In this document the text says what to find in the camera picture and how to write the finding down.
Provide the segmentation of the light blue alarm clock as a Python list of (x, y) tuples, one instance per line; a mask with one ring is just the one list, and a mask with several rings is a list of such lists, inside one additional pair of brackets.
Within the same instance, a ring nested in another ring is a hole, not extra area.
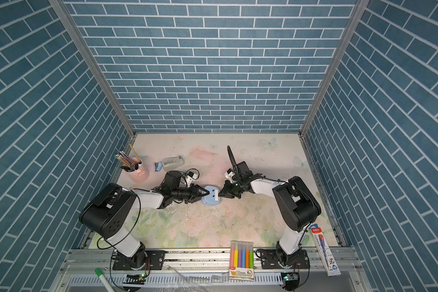
[(206, 186), (205, 189), (209, 193), (201, 198), (202, 203), (207, 206), (218, 205), (220, 203), (220, 197), (219, 197), (220, 189), (215, 186)]

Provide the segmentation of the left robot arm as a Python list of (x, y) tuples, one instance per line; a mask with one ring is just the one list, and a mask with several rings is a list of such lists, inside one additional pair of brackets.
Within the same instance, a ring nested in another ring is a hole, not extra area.
[(193, 182), (195, 172), (172, 170), (162, 183), (150, 191), (124, 189), (115, 183), (105, 186), (82, 210), (79, 221), (98, 233), (110, 247), (128, 259), (142, 254), (142, 243), (131, 233), (125, 222), (133, 210), (164, 209), (174, 201), (195, 203), (210, 192)]

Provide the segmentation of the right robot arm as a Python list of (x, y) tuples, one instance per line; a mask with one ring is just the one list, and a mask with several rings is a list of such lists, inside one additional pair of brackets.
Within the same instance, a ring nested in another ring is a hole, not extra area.
[(219, 197), (241, 198), (242, 193), (251, 192), (274, 198), (286, 224), (276, 245), (276, 257), (282, 266), (294, 265), (301, 255), (306, 230), (322, 213), (320, 204), (302, 178), (269, 179), (261, 173), (253, 173), (246, 162), (237, 163), (231, 147), (227, 147), (227, 151), (232, 167), (225, 173), (226, 181)]

